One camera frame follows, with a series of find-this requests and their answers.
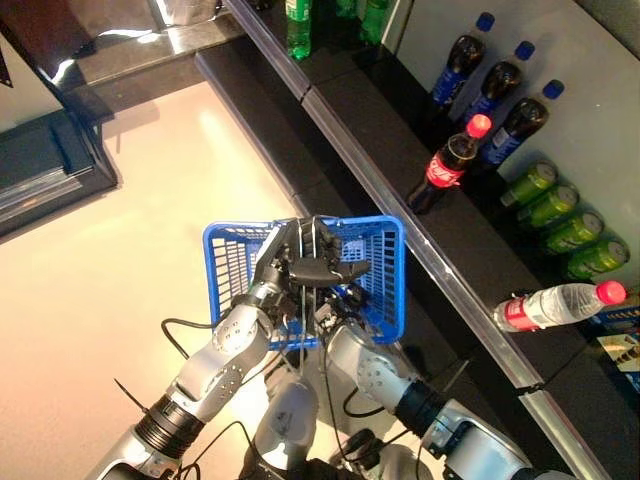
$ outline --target red label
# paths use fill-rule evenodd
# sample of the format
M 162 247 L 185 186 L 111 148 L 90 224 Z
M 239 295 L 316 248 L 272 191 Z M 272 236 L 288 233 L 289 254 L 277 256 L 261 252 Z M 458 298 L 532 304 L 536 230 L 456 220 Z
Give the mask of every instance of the red label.
M 437 153 L 433 156 L 427 166 L 427 180 L 440 188 L 448 188 L 452 185 L 458 185 L 458 179 L 464 171 L 450 170 L 445 167 Z
M 537 330 L 540 328 L 533 323 L 524 312 L 525 297 L 514 298 L 504 306 L 504 316 L 511 326 L 523 332 Z

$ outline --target black cable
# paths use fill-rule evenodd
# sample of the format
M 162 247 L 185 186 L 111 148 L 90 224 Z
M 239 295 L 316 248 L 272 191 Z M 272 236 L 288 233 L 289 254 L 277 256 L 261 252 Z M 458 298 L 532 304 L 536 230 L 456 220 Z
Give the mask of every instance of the black cable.
M 211 442 L 209 442 L 209 444 L 202 450 L 202 452 L 200 452 L 200 454 L 195 458 L 195 460 L 193 462 L 191 462 L 186 467 L 180 468 L 180 470 L 178 470 L 177 478 L 180 479 L 180 480 L 186 480 L 186 478 L 189 475 L 189 472 L 191 471 L 191 469 L 196 469 L 199 472 L 200 466 L 198 465 L 198 461 L 204 456 L 205 453 L 207 453 L 207 451 L 213 446 L 213 444 L 216 443 L 218 441 L 218 439 L 220 437 L 222 437 L 222 435 L 224 435 L 227 432 L 227 430 L 229 430 L 234 425 L 238 425 L 242 429 L 242 433 L 244 434 L 244 438 L 247 440 L 247 443 L 249 444 L 249 448 L 251 448 L 251 451 L 256 456 L 256 458 L 264 461 L 264 459 L 262 458 L 262 455 L 260 455 L 260 452 L 258 452 L 258 449 L 255 447 L 255 445 L 251 441 L 251 437 L 249 437 L 249 433 L 247 432 L 247 429 L 245 428 L 245 426 L 242 424 L 242 422 L 240 420 L 235 420 L 235 421 L 231 422 L 229 425 L 227 425 L 226 427 L 224 427 L 222 429 L 222 431 L 220 433 L 218 433 L 218 435 L 216 435 L 213 438 L 213 440 L 211 440 Z M 244 477 L 239 477 L 238 480 L 246 480 L 248 478 L 251 478 L 253 476 L 253 474 L 256 473 L 256 470 L 258 468 L 257 465 L 258 465 L 258 462 L 255 462 L 255 468 L 251 471 L 251 473 L 249 473 L 248 475 L 245 475 Z M 199 477 L 199 473 L 196 473 L 196 478 L 197 479 L 200 478 Z
M 200 480 L 202 478 L 202 471 L 200 470 L 200 465 L 198 465 L 197 463 L 192 463 L 192 468 L 193 471 L 196 472 L 196 480 Z M 187 474 L 185 475 L 183 480 L 187 480 L 187 478 L 189 478 L 189 474 L 191 472 L 187 471 Z
M 354 388 L 353 391 L 346 396 L 344 402 L 342 402 L 342 411 L 347 417 L 351 418 L 367 418 L 377 415 L 380 412 L 384 412 L 384 407 L 374 408 L 373 410 L 369 410 L 368 412 L 352 412 L 349 410 L 349 402 L 351 399 L 358 393 L 358 387 Z
M 282 350 L 279 350 L 276 355 L 269 360 L 264 367 L 262 367 L 260 370 L 258 370 L 256 373 L 254 373 L 253 375 L 251 375 L 248 379 L 246 379 L 245 381 L 243 381 L 240 386 L 242 387 L 243 385 L 246 385 L 247 383 L 249 383 L 251 380 L 253 380 L 254 378 L 256 378 L 258 375 L 260 375 L 261 373 L 263 373 L 267 368 L 269 368 L 271 365 L 273 365 L 273 362 L 275 362 L 276 360 L 278 360 L 280 357 L 282 356 Z
M 422 443 L 418 445 L 418 455 L 416 456 L 416 480 L 420 480 L 420 454 L 422 453 Z
M 164 333 L 164 336 L 167 337 L 167 340 L 171 342 L 171 345 L 176 347 L 176 350 L 178 350 L 178 352 L 180 352 L 180 355 L 182 355 L 186 360 L 189 360 L 189 354 L 185 351 L 184 348 L 182 348 L 182 346 L 178 343 L 178 341 L 175 338 L 173 338 L 173 335 L 171 335 L 171 332 L 169 332 L 167 325 L 170 323 L 175 323 L 177 325 L 183 325 L 185 327 L 191 327 L 191 328 L 202 328 L 202 329 L 213 328 L 210 323 L 195 323 L 195 322 L 189 322 L 187 320 L 181 320 L 180 318 L 165 318 L 162 322 L 160 322 L 160 328 L 162 328 L 162 333 Z
M 125 388 L 125 386 L 124 386 L 124 385 L 122 385 L 122 384 L 118 381 L 118 379 L 117 379 L 117 378 L 114 378 L 114 379 L 113 379 L 113 381 L 114 381 L 114 382 L 116 382 L 116 384 L 120 387 L 120 390 L 122 390 L 122 391 L 124 392 L 124 394 L 125 394 L 127 397 L 129 397 L 129 400 L 131 400 L 133 403 L 135 403 L 135 404 L 140 408 L 140 410 L 142 410 L 142 413 L 145 413 L 145 414 L 146 414 L 146 413 L 149 411 L 149 409 L 148 409 L 147 407 L 145 407 L 144 405 L 142 405 L 142 403 L 140 403 L 140 401 L 138 401 L 138 399 L 137 399 L 136 397 L 134 397 L 134 396 L 133 396 L 133 394 L 132 394 L 129 390 L 127 390 L 127 389 Z
M 398 438 L 402 437 L 403 435 L 409 433 L 409 429 L 404 430 L 403 432 L 399 433 L 398 435 L 396 435 L 395 437 L 393 437 L 392 439 L 383 442 L 378 449 L 374 450 L 374 451 L 370 451 L 367 452 L 363 455 L 360 455 L 359 457 L 356 458 L 347 458 L 347 455 L 344 453 L 344 450 L 342 448 L 342 444 L 340 443 L 340 436 L 338 435 L 338 426 L 336 424 L 336 414 L 335 411 L 333 410 L 333 401 L 331 399 L 331 387 L 329 386 L 329 375 L 328 375 L 328 371 L 327 371 L 327 349 L 326 349 L 326 345 L 323 345 L 323 350 L 324 350 L 324 355 L 323 355 L 323 374 L 324 374 L 324 383 L 325 383 L 325 387 L 327 388 L 327 400 L 329 401 L 329 413 L 331 414 L 331 424 L 333 426 L 333 433 L 335 435 L 336 438 L 336 443 L 338 444 L 338 449 L 340 450 L 340 455 L 342 456 L 342 459 L 345 462 L 348 463 L 353 463 L 353 462 L 357 462 L 359 460 L 362 460 L 364 458 L 367 458 L 371 455 L 373 455 L 374 453 L 379 453 L 380 451 L 382 451 L 382 449 L 388 445 L 390 445 L 391 443 L 395 442 Z

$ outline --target green can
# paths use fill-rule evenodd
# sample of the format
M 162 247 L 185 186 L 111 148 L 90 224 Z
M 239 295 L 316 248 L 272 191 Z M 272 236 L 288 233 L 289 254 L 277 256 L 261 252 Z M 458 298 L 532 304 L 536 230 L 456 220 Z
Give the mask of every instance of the green can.
M 594 212 L 574 215 L 545 236 L 544 249 L 551 255 L 575 250 L 593 242 L 604 230 L 604 222 Z
M 518 177 L 507 191 L 500 197 L 505 207 L 524 205 L 556 183 L 558 171 L 547 162 L 536 162 L 520 177 Z
M 610 272 L 629 261 L 629 249 L 621 240 L 603 239 L 573 254 L 567 264 L 567 276 L 587 280 L 599 273 Z
M 556 185 L 516 214 L 520 226 L 542 228 L 572 211 L 580 195 L 567 185 Z

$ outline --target blue bottle cap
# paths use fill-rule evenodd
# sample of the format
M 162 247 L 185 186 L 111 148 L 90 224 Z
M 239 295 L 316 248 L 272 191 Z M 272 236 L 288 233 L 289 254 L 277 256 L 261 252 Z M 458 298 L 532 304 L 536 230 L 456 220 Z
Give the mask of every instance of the blue bottle cap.
M 558 98 L 562 92 L 564 92 L 564 83 L 560 80 L 551 80 L 542 89 L 542 94 L 551 100 Z
M 493 22 L 495 21 L 496 19 L 489 12 L 482 12 L 476 21 L 476 27 L 481 32 L 488 32 L 491 30 L 491 27 L 493 27 Z
M 520 45 L 518 45 L 518 47 L 516 48 L 516 51 L 514 52 L 515 56 L 518 57 L 520 60 L 522 61 L 527 61 L 531 58 L 531 55 L 533 55 L 533 52 L 536 51 L 536 47 L 533 43 L 531 42 L 527 42 L 526 40 L 523 42 L 520 42 Z

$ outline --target red bottle cap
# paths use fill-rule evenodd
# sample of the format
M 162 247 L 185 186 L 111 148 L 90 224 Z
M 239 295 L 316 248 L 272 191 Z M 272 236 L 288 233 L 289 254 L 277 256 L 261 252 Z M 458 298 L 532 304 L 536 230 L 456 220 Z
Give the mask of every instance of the red bottle cap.
M 473 138 L 482 138 L 491 130 L 491 119 L 480 113 L 471 117 L 467 123 L 467 134 Z
M 596 287 L 596 295 L 605 305 L 616 305 L 624 302 L 627 292 L 621 283 L 609 280 Z

